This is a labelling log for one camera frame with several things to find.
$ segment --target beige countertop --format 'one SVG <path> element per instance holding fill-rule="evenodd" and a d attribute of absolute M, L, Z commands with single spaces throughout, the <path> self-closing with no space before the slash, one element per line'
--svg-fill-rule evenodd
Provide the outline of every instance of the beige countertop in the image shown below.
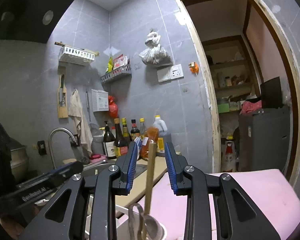
<path fill-rule="evenodd" d="M 137 164 L 146 164 L 145 160 L 138 160 Z M 154 177 L 153 183 L 157 183 L 159 179 L 167 171 L 166 160 L 164 157 L 156 157 L 154 162 Z M 137 202 L 146 191 L 146 177 L 147 171 L 141 173 L 138 177 L 133 180 L 133 186 L 128 196 L 115 196 L 115 203 L 122 207 L 128 207 L 130 204 Z"/>

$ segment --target peeling paint door frame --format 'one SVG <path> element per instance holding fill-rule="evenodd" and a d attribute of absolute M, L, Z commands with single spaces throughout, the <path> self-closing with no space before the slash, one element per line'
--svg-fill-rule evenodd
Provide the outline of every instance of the peeling paint door frame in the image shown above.
<path fill-rule="evenodd" d="M 203 50 L 199 35 L 194 27 L 194 24 L 188 14 L 188 11 L 183 3 L 184 0 L 176 0 L 181 14 L 185 19 L 186 26 L 190 32 L 192 41 L 194 43 L 194 47 L 197 52 L 199 65 L 201 68 L 201 73 L 204 80 L 204 87 L 201 87 L 201 93 L 206 93 L 208 97 L 208 104 L 210 109 L 211 116 L 211 124 L 212 124 L 212 143 L 213 143 L 213 152 L 212 152 L 212 172 L 220 172 L 221 168 L 221 141 L 220 141 L 220 123 L 219 123 L 219 115 L 217 108 L 217 99 L 215 95 L 215 90 L 213 86 L 212 76 L 209 69 L 209 64 Z M 257 7 L 259 14 L 261 13 L 263 19 L 270 23 L 274 35 L 276 35 L 277 40 L 281 46 L 281 56 L 282 60 L 286 60 L 286 71 L 287 68 L 290 74 L 290 80 L 288 77 L 290 89 L 291 86 L 295 90 L 295 95 L 291 93 L 292 103 L 294 103 L 295 108 L 293 112 L 296 111 L 296 115 L 294 118 L 294 123 L 297 123 L 296 127 L 296 150 L 295 150 L 295 158 L 292 160 L 293 162 L 290 165 L 291 171 L 290 176 L 290 184 L 294 185 L 298 178 L 298 170 L 300 165 L 300 71 L 298 68 L 298 63 L 296 57 L 293 53 L 293 49 L 288 41 L 286 34 L 284 33 L 283 28 L 281 27 L 279 21 L 276 19 L 270 8 L 264 3 L 263 0 L 250 0 L 254 3 L 254 6 Z"/>

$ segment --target sink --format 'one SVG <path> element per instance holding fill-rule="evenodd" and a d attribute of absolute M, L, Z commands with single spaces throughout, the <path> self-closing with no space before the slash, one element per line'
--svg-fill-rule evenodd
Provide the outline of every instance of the sink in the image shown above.
<path fill-rule="evenodd" d="M 104 169 L 108 169 L 111 165 L 115 164 L 115 160 L 103 160 L 100 163 L 93 163 L 90 165 L 87 165 L 83 168 L 83 171 L 81 174 L 84 177 L 92 176 L 95 174 L 99 174 Z M 147 165 L 144 164 L 137 164 L 136 165 L 136 173 L 134 175 L 134 179 L 138 177 L 141 173 L 146 171 Z"/>

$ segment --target beige towel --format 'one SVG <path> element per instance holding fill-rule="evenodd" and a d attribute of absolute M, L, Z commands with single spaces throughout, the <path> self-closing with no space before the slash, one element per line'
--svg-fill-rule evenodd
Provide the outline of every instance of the beige towel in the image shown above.
<path fill-rule="evenodd" d="M 83 113 L 83 108 L 77 89 L 72 92 L 70 97 L 69 116 L 71 116 L 75 122 L 82 148 L 86 149 L 91 156 L 92 134 L 87 119 Z"/>

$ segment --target pink wall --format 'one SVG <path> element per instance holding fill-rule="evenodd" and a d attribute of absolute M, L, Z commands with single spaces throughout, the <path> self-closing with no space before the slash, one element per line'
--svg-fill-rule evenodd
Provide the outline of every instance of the pink wall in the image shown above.
<path fill-rule="evenodd" d="M 268 28 L 253 7 L 251 7 L 247 37 L 257 56 L 264 81 L 279 76 L 282 96 L 286 96 L 290 89 L 280 53 Z"/>
<path fill-rule="evenodd" d="M 187 6 L 201 41 L 241 35 L 247 0 L 213 0 Z"/>

